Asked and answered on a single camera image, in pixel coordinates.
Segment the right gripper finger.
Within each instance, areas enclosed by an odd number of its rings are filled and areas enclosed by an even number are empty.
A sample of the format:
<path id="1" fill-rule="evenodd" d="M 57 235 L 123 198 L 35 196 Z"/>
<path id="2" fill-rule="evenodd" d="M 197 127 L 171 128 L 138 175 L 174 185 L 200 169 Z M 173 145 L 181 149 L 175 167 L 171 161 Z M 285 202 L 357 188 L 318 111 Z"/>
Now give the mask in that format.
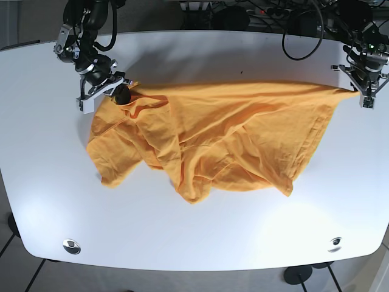
<path id="1" fill-rule="evenodd" d="M 112 98 L 117 105 L 127 105 L 131 101 L 131 91 L 127 85 L 119 85 L 114 90 Z"/>
<path id="2" fill-rule="evenodd" d="M 82 100 L 81 98 L 77 99 L 78 106 L 80 111 L 83 114 L 90 114 L 95 111 L 95 102 L 93 98 Z"/>

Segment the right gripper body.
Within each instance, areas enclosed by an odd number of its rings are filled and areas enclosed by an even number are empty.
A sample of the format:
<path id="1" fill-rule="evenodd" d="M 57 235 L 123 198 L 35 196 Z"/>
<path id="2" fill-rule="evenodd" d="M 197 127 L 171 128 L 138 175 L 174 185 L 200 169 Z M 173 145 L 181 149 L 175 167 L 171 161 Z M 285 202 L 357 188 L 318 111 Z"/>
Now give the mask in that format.
<path id="1" fill-rule="evenodd" d="M 70 24 L 61 26 L 54 53 L 63 63 L 72 63 L 79 74 L 80 98 L 82 100 L 97 97 L 100 94 L 113 95 L 119 85 L 130 86 L 131 81 L 125 78 L 125 73 L 115 71 L 117 62 L 98 53 L 95 39 L 96 30 L 84 30 Z"/>

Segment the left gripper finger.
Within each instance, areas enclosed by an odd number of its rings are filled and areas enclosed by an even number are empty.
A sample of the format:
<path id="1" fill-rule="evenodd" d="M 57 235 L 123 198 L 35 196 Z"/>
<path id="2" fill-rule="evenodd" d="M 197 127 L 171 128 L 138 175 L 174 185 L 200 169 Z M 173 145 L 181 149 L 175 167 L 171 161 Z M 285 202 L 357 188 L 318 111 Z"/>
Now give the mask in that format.
<path id="1" fill-rule="evenodd" d="M 374 102 L 375 102 L 375 96 L 361 95 L 361 97 L 360 97 L 360 106 L 362 108 L 373 109 Z"/>

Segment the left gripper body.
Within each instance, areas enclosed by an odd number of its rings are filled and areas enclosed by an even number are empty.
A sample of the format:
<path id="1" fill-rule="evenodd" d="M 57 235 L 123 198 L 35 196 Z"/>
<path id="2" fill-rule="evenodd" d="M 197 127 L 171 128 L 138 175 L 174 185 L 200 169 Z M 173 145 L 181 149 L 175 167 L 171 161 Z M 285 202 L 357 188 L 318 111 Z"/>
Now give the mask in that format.
<path id="1" fill-rule="evenodd" d="M 335 64 L 331 69 L 345 73 L 362 99 L 375 99 L 388 83 L 388 74 L 382 72 L 388 64 L 388 37 L 379 32 L 378 26 L 364 26 L 351 34 L 343 51 L 347 64 Z"/>

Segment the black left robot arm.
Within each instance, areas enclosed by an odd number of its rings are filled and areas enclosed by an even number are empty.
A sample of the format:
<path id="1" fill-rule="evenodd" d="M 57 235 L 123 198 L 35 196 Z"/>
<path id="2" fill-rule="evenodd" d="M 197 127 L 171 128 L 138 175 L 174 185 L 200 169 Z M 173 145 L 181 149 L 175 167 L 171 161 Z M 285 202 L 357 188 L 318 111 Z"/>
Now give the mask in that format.
<path id="1" fill-rule="evenodd" d="M 373 21 L 373 8 L 364 1 L 337 1 L 339 41 L 348 65 L 332 65 L 345 73 L 360 92 L 360 106 L 374 108 L 376 94 L 388 83 L 382 69 L 388 64 L 388 37 Z"/>

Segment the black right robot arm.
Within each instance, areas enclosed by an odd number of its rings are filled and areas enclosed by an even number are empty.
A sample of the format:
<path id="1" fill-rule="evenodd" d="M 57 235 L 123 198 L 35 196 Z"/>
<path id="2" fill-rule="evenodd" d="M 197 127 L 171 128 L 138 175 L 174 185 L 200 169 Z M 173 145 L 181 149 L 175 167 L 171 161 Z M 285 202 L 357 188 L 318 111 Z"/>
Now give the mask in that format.
<path id="1" fill-rule="evenodd" d="M 117 62 L 103 55 L 111 50 L 117 39 L 117 9 L 125 1 L 68 1 L 63 12 L 63 25 L 53 48 L 63 63 L 72 63 L 80 75 L 80 111 L 89 114 L 95 111 L 94 100 L 104 94 L 116 104 L 126 105 L 131 101 L 129 86 L 132 81 L 125 73 L 117 71 Z M 97 41 L 98 31 L 112 10 L 112 35 L 108 45 Z"/>

